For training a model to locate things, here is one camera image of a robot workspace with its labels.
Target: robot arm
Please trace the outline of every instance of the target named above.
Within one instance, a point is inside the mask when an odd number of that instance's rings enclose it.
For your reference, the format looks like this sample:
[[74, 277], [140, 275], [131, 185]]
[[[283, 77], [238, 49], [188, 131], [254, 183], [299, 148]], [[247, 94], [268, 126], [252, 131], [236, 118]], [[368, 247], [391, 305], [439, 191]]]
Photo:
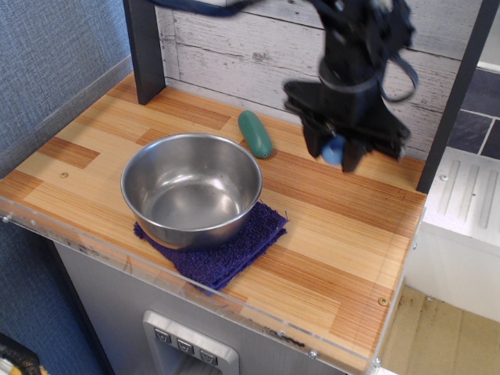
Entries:
[[[262, 0], [239, 0], [228, 7], [194, 0], [149, 0], [156, 5], [206, 16], [228, 17]], [[404, 155], [409, 129], [387, 109], [383, 89], [389, 60], [399, 65], [413, 86], [418, 76], [398, 54], [411, 45], [414, 31], [405, 0], [306, 0], [325, 30], [320, 82], [288, 81], [285, 107], [303, 124], [305, 143], [314, 158], [337, 150], [338, 162], [352, 172], [373, 150], [395, 159]]]

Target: metal bowl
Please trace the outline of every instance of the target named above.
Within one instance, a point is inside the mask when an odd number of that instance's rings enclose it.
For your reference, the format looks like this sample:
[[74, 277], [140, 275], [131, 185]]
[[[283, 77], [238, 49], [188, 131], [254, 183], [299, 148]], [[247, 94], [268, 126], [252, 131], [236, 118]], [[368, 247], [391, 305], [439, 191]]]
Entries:
[[125, 166], [121, 188], [149, 237], [199, 251], [238, 233], [259, 200], [263, 177], [240, 145], [211, 134], [177, 134], [140, 150]]

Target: black pole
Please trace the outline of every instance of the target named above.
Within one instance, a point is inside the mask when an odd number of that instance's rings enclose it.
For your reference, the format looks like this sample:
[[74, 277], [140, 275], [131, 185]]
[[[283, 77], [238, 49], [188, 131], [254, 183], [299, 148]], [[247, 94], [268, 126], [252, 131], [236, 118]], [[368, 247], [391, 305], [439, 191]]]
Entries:
[[155, 6], [147, 0], [123, 0], [137, 100], [147, 104], [165, 87]]
[[474, 24], [472, 33], [470, 34], [469, 43], [463, 54], [462, 63], [459, 71], [456, 74], [455, 83], [453, 84], [452, 92], [448, 98], [448, 102], [443, 112], [443, 117], [437, 128], [434, 141], [430, 147], [429, 155], [422, 175], [420, 176], [417, 191], [428, 193], [430, 186], [434, 181], [434, 176], [438, 171], [439, 163], [443, 153], [445, 152], [448, 139], [455, 125], [456, 118], [459, 114], [463, 99], [466, 96], [470, 81], [477, 63], [490, 33], [491, 25], [495, 19], [500, 0], [483, 0], [479, 12], [477, 14], [476, 23]]

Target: clear plastic edge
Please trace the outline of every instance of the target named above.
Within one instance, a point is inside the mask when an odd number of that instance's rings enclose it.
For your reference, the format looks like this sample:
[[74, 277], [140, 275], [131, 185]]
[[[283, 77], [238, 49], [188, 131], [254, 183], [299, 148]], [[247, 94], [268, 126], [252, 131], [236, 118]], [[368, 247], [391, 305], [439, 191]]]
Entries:
[[3, 223], [14, 223], [74, 251], [82, 252], [101, 263], [129, 273], [133, 277], [233, 323], [279, 341], [295, 351], [302, 352], [310, 359], [319, 360], [337, 370], [351, 375], [361, 375], [376, 373], [380, 368], [378, 358], [370, 359], [360, 355], [318, 334], [2, 196], [0, 196], [0, 220]]

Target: green object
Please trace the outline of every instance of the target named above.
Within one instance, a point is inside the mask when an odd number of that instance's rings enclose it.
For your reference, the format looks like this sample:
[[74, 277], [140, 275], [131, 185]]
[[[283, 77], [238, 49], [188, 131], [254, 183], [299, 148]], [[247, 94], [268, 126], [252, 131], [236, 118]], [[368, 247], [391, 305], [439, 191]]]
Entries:
[[254, 112], [244, 111], [237, 118], [243, 137], [256, 158], [265, 159], [273, 151], [273, 143], [263, 122]]

